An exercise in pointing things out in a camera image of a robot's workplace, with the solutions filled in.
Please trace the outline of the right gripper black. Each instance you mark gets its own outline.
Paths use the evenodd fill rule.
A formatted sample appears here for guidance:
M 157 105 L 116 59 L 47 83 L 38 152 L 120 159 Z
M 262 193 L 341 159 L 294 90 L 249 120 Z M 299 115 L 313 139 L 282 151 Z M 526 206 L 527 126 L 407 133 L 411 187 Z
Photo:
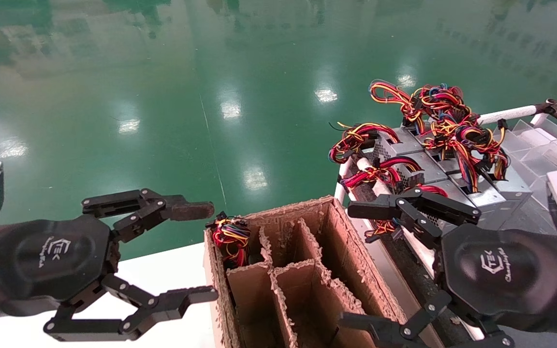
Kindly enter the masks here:
M 459 227 L 442 236 L 429 215 Z M 348 216 L 396 219 L 425 247 L 440 247 L 444 290 L 407 322 L 350 312 L 339 315 L 340 327 L 367 332 L 377 348 L 426 348 L 417 337 L 444 310 L 476 324 L 484 334 L 479 341 L 458 344 L 459 348 L 513 348 L 513 339 L 494 322 L 533 330 L 548 320 L 557 299 L 555 236 L 481 229 L 475 226 L 479 209 L 420 188 L 380 194 L 373 201 L 352 201 Z

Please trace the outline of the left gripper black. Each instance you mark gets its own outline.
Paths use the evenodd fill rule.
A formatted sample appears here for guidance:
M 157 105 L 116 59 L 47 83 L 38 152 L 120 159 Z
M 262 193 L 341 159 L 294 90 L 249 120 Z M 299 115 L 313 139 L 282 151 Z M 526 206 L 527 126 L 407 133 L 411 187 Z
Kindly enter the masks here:
M 60 342 L 135 341 L 159 322 L 182 319 L 193 304 L 218 300 L 214 286 L 154 296 L 113 273 L 113 240 L 127 243 L 162 222 L 210 218 L 210 201 L 148 188 L 82 200 L 83 216 L 0 226 L 0 306 L 60 306 L 44 333 Z M 112 229 L 102 218 L 123 216 Z M 125 319 L 74 319 L 106 293 L 135 307 Z

